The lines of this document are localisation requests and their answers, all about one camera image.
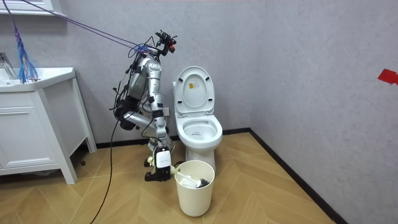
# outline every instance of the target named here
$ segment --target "white cabinet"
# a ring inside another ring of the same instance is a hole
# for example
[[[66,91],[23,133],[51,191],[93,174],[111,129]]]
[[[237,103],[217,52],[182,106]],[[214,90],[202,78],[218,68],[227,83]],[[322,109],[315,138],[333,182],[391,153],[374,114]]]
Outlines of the white cabinet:
[[[83,142],[96,152],[75,71],[64,70],[49,69],[54,77],[46,79],[39,69],[42,80],[20,88],[0,85],[0,175],[61,169],[67,183],[74,184],[70,155]],[[22,89],[31,91],[11,92]]]
[[[28,1],[48,11],[56,12],[57,14],[63,15],[58,0],[28,0]],[[13,14],[44,15],[44,16],[51,15],[48,12],[45,12],[35,6],[32,6],[20,0],[6,0],[6,4]],[[2,1],[0,1],[0,14],[8,14],[6,7],[4,6]]]
[[[55,163],[33,106],[0,108],[0,133],[3,168]]]

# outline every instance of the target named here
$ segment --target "cabinet door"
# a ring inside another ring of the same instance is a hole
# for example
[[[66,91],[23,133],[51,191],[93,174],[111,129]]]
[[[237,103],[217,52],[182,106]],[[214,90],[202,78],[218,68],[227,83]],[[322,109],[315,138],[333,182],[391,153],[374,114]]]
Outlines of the cabinet door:
[[[33,106],[0,108],[0,164],[4,169],[55,163]]]

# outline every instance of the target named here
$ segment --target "warning label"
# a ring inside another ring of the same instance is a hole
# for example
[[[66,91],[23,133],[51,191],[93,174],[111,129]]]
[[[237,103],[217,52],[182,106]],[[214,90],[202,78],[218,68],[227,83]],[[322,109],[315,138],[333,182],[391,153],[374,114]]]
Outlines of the warning label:
[[[198,88],[199,83],[189,83],[189,88]]]

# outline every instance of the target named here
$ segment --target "blue tassel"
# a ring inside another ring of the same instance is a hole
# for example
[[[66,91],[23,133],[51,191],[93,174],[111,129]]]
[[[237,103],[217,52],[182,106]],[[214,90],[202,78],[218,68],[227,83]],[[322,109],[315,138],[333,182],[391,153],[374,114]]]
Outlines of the blue tassel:
[[[32,80],[32,82],[36,82],[39,79],[38,75],[37,75],[37,70],[32,65],[32,63],[30,62],[30,60],[27,56],[27,53],[26,53],[26,50],[24,47],[24,43],[21,39],[21,35],[19,35],[18,28],[17,28],[17,25],[15,23],[15,20],[14,20],[12,14],[11,14],[11,11],[8,9],[5,0],[2,0],[2,1],[10,15],[12,23],[14,24],[14,35],[17,40],[19,63],[21,65],[21,68],[20,68],[19,74],[18,74],[18,78],[22,83],[25,83],[28,80]]]

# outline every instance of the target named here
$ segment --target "bathroom sink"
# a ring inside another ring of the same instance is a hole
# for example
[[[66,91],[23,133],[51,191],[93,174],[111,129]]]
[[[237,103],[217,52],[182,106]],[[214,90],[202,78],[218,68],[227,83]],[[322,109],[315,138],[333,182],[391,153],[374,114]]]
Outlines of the bathroom sink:
[[[76,77],[73,68],[36,68],[39,80],[22,84],[19,80],[10,80],[5,69],[0,69],[0,93],[36,91],[47,86]]]

